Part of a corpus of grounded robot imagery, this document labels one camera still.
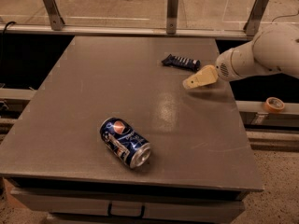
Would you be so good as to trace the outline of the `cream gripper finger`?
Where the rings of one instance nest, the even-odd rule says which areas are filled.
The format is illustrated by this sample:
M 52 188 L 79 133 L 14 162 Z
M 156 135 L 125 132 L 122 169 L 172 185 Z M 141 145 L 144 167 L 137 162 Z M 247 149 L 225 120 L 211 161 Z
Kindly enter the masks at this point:
M 197 73 L 186 78 L 182 85 L 186 90 L 203 87 L 216 83 L 218 80 L 218 73 L 214 65 L 206 65 Z

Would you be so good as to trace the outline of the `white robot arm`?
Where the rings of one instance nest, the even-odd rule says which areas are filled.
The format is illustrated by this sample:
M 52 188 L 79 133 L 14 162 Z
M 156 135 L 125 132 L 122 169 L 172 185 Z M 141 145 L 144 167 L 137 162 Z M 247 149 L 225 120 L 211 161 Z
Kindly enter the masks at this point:
M 214 84 L 219 79 L 285 74 L 299 78 L 299 28 L 275 23 L 260 30 L 250 42 L 224 51 L 183 81 L 186 90 Z

